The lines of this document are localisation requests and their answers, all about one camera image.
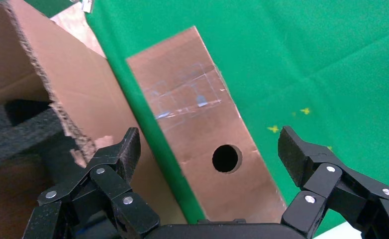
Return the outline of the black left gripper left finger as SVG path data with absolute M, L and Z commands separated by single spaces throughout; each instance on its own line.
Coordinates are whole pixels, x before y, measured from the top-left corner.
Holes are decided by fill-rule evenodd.
M 81 172 L 38 196 L 23 237 L 72 239 L 75 228 L 105 212 L 123 239 L 143 239 L 160 226 L 160 217 L 130 185 L 141 155 L 139 129 L 121 142 L 99 149 Z

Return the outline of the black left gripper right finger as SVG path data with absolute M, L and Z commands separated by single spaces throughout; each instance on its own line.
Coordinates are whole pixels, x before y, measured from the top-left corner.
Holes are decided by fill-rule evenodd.
M 328 210 L 364 239 L 389 239 L 389 186 L 346 166 L 328 147 L 302 140 L 284 126 L 278 156 L 300 189 L 281 223 L 310 239 Z

